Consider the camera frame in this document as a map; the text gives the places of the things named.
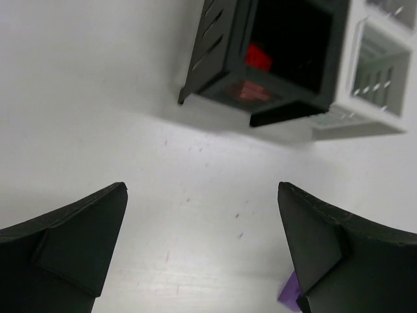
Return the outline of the purple lego brick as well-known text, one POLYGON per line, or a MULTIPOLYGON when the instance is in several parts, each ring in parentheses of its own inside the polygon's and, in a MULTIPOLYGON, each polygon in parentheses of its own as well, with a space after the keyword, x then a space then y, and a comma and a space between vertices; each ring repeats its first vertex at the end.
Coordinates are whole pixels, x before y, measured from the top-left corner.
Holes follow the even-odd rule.
POLYGON ((297 303, 297 299, 300 297, 301 293, 297 275, 293 271, 278 295, 277 301, 293 312, 300 312, 301 309, 297 303))

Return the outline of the red lego brick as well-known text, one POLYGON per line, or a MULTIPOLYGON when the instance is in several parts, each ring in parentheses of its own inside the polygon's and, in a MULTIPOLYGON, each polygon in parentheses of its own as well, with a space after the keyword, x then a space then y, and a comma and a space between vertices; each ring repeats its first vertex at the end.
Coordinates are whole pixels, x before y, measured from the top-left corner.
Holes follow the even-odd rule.
POLYGON ((225 88, 225 92, 234 99, 244 102, 270 102, 280 99, 280 96, 275 95, 265 87, 244 80, 232 83, 225 88))

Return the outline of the red lego piece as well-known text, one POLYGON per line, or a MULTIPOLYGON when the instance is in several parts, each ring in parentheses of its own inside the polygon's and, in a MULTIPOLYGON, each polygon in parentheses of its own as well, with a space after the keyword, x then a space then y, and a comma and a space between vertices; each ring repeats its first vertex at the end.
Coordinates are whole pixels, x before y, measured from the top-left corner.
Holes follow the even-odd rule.
POLYGON ((251 42, 245 57, 245 64, 249 67, 256 68, 263 72, 269 72, 273 60, 263 49, 251 42))

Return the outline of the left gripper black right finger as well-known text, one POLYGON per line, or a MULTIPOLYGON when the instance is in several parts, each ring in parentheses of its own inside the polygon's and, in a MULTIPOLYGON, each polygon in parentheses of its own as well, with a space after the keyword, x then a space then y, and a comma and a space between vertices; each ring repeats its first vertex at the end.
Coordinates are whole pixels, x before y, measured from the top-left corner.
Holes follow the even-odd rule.
POLYGON ((416 234, 281 182, 278 207, 302 312, 415 312, 416 234))

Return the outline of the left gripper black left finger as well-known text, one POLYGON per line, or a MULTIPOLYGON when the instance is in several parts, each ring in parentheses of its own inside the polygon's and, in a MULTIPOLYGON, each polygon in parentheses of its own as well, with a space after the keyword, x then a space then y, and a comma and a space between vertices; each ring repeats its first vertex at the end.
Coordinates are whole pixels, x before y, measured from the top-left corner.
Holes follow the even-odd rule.
POLYGON ((2 312, 91 312, 102 294, 128 202, 113 183, 1 230, 2 312))

